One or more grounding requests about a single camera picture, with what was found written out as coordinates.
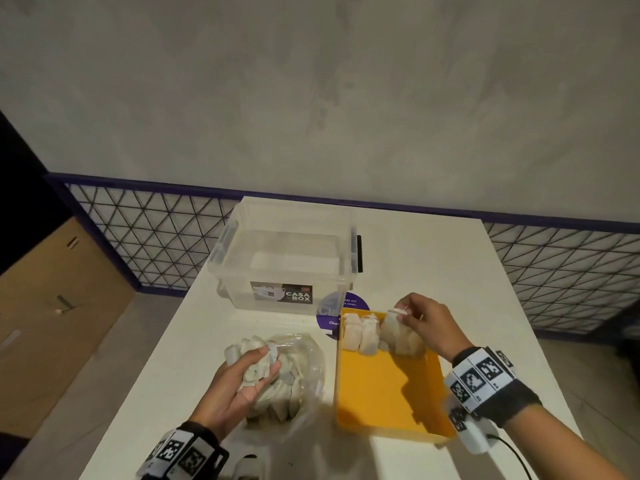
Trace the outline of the person's right hand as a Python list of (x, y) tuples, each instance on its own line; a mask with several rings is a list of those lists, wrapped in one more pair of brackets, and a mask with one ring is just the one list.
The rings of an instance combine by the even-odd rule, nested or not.
[(469, 357), (479, 347), (473, 345), (444, 304), (428, 298), (428, 331), (417, 332), (437, 355), (453, 365)]

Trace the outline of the person's left hand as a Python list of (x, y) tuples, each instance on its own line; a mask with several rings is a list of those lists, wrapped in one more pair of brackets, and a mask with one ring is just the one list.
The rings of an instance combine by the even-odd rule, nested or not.
[(263, 389), (276, 377), (281, 363), (270, 366), (267, 377), (251, 386), (242, 386), (247, 369), (231, 369), (222, 363), (210, 386), (202, 396), (188, 421), (210, 430), (219, 443), (246, 418)]

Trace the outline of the white tea bag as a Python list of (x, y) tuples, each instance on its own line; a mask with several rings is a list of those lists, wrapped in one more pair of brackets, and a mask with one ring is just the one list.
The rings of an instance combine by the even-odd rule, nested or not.
[(343, 325), (342, 348), (358, 352), (362, 341), (362, 319), (358, 314), (348, 313), (342, 316), (341, 323)]
[(361, 339), (358, 352), (364, 356), (377, 354), (380, 343), (380, 322), (375, 314), (361, 317)]
[(400, 322), (399, 317), (408, 315), (407, 311), (399, 308), (388, 310), (380, 324), (379, 348), (386, 344), (386, 350), (399, 356), (423, 357), (426, 345), (423, 339), (411, 328)]

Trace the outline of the person's right forearm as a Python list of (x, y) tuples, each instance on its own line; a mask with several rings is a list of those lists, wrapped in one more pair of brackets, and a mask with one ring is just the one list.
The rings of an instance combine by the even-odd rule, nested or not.
[(539, 404), (503, 426), (539, 480), (627, 480), (615, 466)]

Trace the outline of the round purple sticker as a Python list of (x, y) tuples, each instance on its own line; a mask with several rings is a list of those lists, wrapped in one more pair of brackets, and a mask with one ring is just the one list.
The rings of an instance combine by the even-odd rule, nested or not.
[(343, 308), (370, 310), (364, 299), (351, 291), (347, 291), (344, 295), (333, 292), (322, 298), (317, 307), (316, 321), (329, 338), (335, 340), (339, 338), (340, 316)]

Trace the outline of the yellow plastic tray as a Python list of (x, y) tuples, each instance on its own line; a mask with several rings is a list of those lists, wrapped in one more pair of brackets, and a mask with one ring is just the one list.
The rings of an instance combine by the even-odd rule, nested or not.
[(442, 444), (456, 435), (444, 409), (449, 390), (439, 356), (387, 351), (365, 356), (344, 350), (340, 338), (335, 374), (335, 422), (359, 435)]

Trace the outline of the clear plastic storage box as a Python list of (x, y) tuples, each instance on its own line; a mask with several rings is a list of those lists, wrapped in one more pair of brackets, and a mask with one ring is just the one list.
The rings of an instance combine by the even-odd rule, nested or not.
[(350, 207), (245, 197), (208, 260), (243, 310), (316, 316), (325, 296), (350, 291), (360, 272)]

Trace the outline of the black wristband with marker tags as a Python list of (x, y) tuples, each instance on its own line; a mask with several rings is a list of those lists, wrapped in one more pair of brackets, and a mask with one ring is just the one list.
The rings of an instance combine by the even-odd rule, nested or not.
[(539, 396), (517, 379), (506, 355), (489, 347), (472, 346), (457, 354), (444, 384), (466, 412), (500, 429), (529, 406), (542, 406)]
[(136, 480), (217, 480), (229, 459), (217, 437), (186, 421), (165, 433), (135, 474)]

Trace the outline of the brown cardboard panel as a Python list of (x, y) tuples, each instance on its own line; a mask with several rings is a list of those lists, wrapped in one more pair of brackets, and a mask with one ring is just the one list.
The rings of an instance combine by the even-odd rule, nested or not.
[(36, 434), (135, 293), (74, 217), (0, 275), (0, 433)]

